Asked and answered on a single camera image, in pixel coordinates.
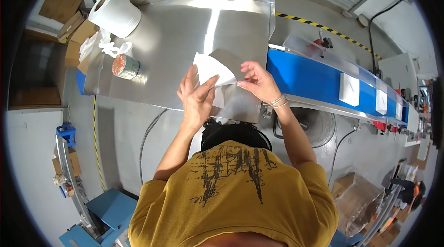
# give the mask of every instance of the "metal rail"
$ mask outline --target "metal rail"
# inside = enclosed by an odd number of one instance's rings
[[[402,189],[402,187],[398,186],[398,188],[396,188],[394,190],[394,192],[392,192],[388,196],[388,200],[386,201],[386,204],[382,208],[381,214],[378,216],[376,221],[370,227],[370,230],[364,235],[364,237],[361,239],[361,241],[356,245],[356,247],[362,247],[362,246],[367,245],[367,243],[370,241],[370,239],[372,239],[372,237],[378,232],[378,230],[381,228],[382,224],[384,224],[384,221],[386,220],[387,214],[390,212],[390,209],[395,204],[395,201],[396,201],[401,189]]]
[[[66,140],[59,135],[55,136],[55,142],[57,145],[57,152],[59,153],[60,166],[62,167],[63,175],[67,178],[67,181],[71,183],[74,189],[74,195],[71,197],[71,200],[74,202],[75,208],[80,214],[80,221],[87,229],[90,230],[90,232],[93,233],[92,235],[98,236],[97,226],[89,215],[87,207],[80,198],[79,188],[73,175],[71,160],[68,159],[68,144]]]

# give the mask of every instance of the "woman's left hand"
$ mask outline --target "woman's left hand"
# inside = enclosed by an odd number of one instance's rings
[[[219,79],[216,75],[204,84],[194,88],[193,79],[197,70],[196,65],[192,65],[188,73],[183,76],[177,95],[183,102],[183,121],[181,128],[190,129],[196,133],[210,116],[213,107],[214,88],[213,85]]]

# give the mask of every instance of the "silver bracelet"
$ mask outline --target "silver bracelet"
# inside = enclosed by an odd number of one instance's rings
[[[285,97],[286,96],[284,94],[282,94],[277,100],[274,100],[274,101],[269,102],[269,103],[264,103],[264,106],[265,106],[265,108],[271,108],[271,107],[273,107],[273,105],[277,104],[278,102],[280,102]]]
[[[285,106],[287,103],[288,103],[288,101],[285,100],[285,103],[284,103],[284,104],[279,105],[279,106],[272,106],[271,108],[276,109],[276,108],[279,108],[279,107]]]

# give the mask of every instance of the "yellow and black hazard stripe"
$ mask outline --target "yellow and black hazard stripe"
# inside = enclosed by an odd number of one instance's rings
[[[322,28],[322,29],[324,29],[324,30],[326,30],[326,31],[328,31],[328,32],[330,32],[330,33],[336,34],[336,35],[338,35],[339,37],[344,38],[344,39],[346,39],[346,40],[352,42],[353,44],[355,44],[355,45],[357,45],[357,46],[360,46],[361,48],[363,48],[364,50],[366,50],[366,51],[368,51],[368,52],[370,52],[370,53],[372,52],[371,49],[367,48],[366,46],[364,46],[364,45],[361,44],[360,42],[358,42],[358,41],[356,41],[356,40],[353,40],[352,38],[348,37],[347,35],[342,34],[342,33],[340,33],[340,32],[337,32],[336,30],[331,29],[331,28],[329,28],[329,27],[327,27],[327,26],[320,25],[319,23],[311,22],[311,21],[306,20],[306,19],[302,19],[302,18],[299,18],[299,17],[295,17],[295,16],[291,16],[291,15],[283,14],[283,13],[278,13],[278,12],[276,12],[276,17],[283,17],[283,18],[286,18],[286,19],[295,20],[295,21],[298,21],[298,22],[303,22],[303,23],[306,23],[306,24],[309,24],[309,25],[312,25],[312,26],[315,26],[315,27]],[[375,57],[377,57],[378,59],[382,59],[382,57],[379,56],[379,55],[377,55],[375,52],[373,52],[373,55],[374,55]]]
[[[100,182],[102,183],[102,190],[105,192],[105,185],[103,184],[102,171],[100,170],[99,153],[97,152],[97,137],[96,137],[96,95],[94,95],[94,110],[92,111],[92,128],[94,133],[94,148],[96,150],[97,169],[99,170]]]

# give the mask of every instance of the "hand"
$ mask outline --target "hand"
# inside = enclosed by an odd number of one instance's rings
[[[192,65],[183,76],[177,95],[183,102],[183,121],[181,128],[189,128],[196,133],[210,116],[214,100],[214,84],[219,79],[216,75],[207,82],[194,88],[193,79],[196,76],[196,65]]]
[[[282,95],[274,78],[258,62],[247,61],[241,64],[241,72],[247,72],[237,85],[253,93],[259,100],[270,103]]]

